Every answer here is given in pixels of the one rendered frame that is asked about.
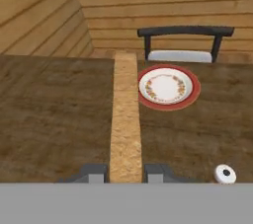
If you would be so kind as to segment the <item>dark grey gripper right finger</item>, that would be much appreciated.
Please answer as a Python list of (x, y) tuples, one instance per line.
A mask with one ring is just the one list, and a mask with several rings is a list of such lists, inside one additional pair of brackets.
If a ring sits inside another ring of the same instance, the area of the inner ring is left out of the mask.
[(148, 184), (193, 182), (190, 178), (176, 176), (166, 164), (145, 164), (144, 181)]

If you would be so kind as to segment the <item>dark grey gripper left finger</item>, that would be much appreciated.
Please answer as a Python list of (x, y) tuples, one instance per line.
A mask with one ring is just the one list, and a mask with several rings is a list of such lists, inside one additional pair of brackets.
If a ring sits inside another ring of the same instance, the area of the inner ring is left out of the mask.
[(85, 164), (80, 171), (69, 178), (60, 179), (60, 183), (105, 184), (108, 166), (106, 164)]

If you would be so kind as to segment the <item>white floral plate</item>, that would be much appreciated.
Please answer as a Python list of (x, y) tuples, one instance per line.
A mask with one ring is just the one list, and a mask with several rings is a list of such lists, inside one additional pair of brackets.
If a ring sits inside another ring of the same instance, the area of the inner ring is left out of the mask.
[(158, 68), (145, 73), (138, 84), (139, 92), (150, 102), (173, 105), (186, 100), (193, 92), (193, 82), (183, 71)]

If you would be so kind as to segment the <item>small white round object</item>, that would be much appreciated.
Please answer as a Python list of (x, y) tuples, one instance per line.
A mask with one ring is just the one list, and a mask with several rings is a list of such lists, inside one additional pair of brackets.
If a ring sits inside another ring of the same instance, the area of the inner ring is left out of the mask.
[(225, 164), (220, 164), (214, 169), (214, 178), (220, 184), (234, 184), (236, 182), (236, 173)]

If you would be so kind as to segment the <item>red round placemat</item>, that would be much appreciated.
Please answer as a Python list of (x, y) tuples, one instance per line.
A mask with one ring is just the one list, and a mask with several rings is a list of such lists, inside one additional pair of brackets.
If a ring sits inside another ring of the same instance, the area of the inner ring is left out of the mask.
[(181, 109), (184, 109), (188, 106), (190, 106), (192, 103), (194, 103), (201, 92), (201, 83), (198, 79), (198, 77), (191, 72), (190, 70), (182, 67), (182, 66), (178, 66), (178, 65), (173, 65), (173, 64), (155, 64), (153, 66), (149, 66), (146, 67), (145, 69), (142, 69), (138, 72), (137, 75), (137, 81), (139, 84), (139, 80), (141, 79), (141, 77), (154, 69), (158, 69), (158, 68), (173, 68), (173, 69), (177, 69), (180, 71), (183, 71), (184, 73), (186, 73), (192, 80), (193, 82), (193, 92), (191, 93), (191, 95), (184, 101), (177, 103), (177, 104), (173, 104), (173, 105), (158, 105), (158, 104), (154, 104), (150, 101), (148, 101), (140, 92), (139, 92), (139, 88), (138, 88), (138, 99), (139, 101), (145, 105), (148, 108), (151, 108), (153, 110), (157, 110), (157, 111), (163, 111), (163, 112), (170, 112), (170, 111), (178, 111)]

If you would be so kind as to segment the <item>black chair with white seat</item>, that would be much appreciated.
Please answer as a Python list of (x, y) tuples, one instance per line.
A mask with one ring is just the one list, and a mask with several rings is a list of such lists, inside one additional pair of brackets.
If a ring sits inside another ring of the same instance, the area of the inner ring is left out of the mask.
[[(231, 37), (234, 27), (167, 26), (141, 28), (137, 36), (144, 39), (144, 57), (153, 61), (216, 62), (224, 37)], [(211, 49), (202, 47), (199, 36), (213, 37)]]

